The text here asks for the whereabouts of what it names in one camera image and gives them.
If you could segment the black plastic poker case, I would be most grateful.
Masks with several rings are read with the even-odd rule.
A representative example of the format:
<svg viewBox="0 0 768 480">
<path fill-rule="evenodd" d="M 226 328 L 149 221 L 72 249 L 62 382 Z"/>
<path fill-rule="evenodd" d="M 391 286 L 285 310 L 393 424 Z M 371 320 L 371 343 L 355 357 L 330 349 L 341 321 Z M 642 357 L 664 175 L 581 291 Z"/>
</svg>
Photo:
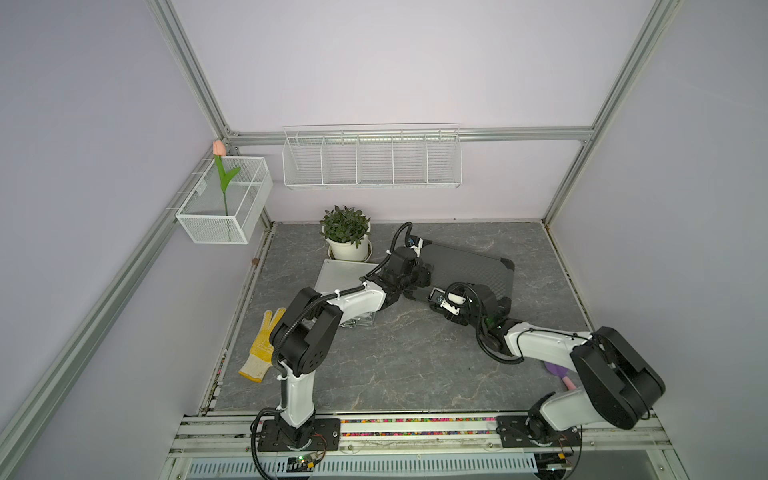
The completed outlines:
<svg viewBox="0 0 768 480">
<path fill-rule="evenodd" d="M 475 283 L 487 285 L 498 297 L 513 291 L 515 265 L 504 257 L 472 252 L 458 247 L 426 240 L 420 249 L 420 259 L 431 267 L 431 284 L 413 290 L 404 296 L 409 300 L 427 304 L 434 288 L 446 289 L 452 283 Z"/>
</svg>

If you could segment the silver aluminium poker case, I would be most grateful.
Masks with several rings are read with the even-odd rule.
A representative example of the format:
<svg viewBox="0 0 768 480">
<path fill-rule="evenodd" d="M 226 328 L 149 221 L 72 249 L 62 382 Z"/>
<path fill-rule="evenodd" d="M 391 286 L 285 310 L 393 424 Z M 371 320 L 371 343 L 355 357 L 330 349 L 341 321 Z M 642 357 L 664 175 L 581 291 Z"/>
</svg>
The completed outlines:
<svg viewBox="0 0 768 480">
<path fill-rule="evenodd" d="M 329 303 L 339 307 L 343 314 L 341 327 L 372 326 L 374 315 L 383 305 L 386 294 L 377 284 L 369 282 L 364 290 L 337 296 L 362 286 L 361 277 L 373 270 L 375 264 L 326 259 L 314 289 L 321 295 L 331 295 Z"/>
</svg>

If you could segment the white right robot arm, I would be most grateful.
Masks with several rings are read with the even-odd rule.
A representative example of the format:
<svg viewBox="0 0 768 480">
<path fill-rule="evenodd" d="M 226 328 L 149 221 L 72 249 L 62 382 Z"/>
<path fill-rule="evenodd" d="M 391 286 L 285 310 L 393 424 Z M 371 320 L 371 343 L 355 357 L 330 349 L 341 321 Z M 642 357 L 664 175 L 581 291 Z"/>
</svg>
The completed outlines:
<svg viewBox="0 0 768 480">
<path fill-rule="evenodd" d="M 547 394 L 528 410 L 524 431 L 537 444 L 601 421 L 630 430 L 650 417 L 666 392 L 660 375 L 613 328 L 572 332 L 514 320 L 507 316 L 510 300 L 497 298 L 481 284 L 454 282 L 445 290 L 435 288 L 428 303 L 446 319 L 472 327 L 478 346 L 499 363 L 540 360 L 577 374 L 579 386 Z"/>
</svg>

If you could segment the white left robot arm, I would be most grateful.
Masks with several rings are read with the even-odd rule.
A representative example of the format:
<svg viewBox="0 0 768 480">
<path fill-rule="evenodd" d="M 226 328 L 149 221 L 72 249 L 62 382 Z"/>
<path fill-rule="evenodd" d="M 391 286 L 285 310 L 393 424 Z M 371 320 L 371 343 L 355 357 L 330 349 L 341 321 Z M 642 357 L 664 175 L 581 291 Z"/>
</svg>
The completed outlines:
<svg viewBox="0 0 768 480">
<path fill-rule="evenodd" d="M 396 303 L 417 284 L 423 246 L 397 247 L 354 287 L 321 294 L 301 289 L 270 335 L 272 365 L 280 372 L 279 424 L 289 433 L 309 427 L 315 416 L 315 371 L 327 356 L 340 325 Z"/>
</svg>

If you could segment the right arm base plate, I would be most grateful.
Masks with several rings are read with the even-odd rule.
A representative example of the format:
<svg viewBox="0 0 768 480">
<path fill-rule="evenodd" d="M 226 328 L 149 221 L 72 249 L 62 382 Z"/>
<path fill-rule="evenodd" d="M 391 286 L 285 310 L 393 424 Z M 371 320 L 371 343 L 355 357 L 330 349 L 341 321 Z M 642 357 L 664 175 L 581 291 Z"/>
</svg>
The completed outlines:
<svg viewBox="0 0 768 480">
<path fill-rule="evenodd" d="M 496 418 L 496 433 L 504 448 L 568 446 L 579 447 L 579 430 L 571 427 L 555 431 L 544 420 L 523 414 L 500 415 Z"/>
</svg>

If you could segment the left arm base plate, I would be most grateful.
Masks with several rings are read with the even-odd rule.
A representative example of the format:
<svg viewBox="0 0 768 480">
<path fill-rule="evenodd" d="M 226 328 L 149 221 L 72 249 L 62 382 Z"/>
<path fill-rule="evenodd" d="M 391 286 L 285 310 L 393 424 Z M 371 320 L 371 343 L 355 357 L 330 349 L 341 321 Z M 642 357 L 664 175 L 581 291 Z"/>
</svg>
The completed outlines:
<svg viewBox="0 0 768 480">
<path fill-rule="evenodd" d="M 310 418 L 300 427 L 292 427 L 281 417 L 266 419 L 257 434 L 257 450 L 261 452 L 337 451 L 341 440 L 339 418 Z"/>
</svg>

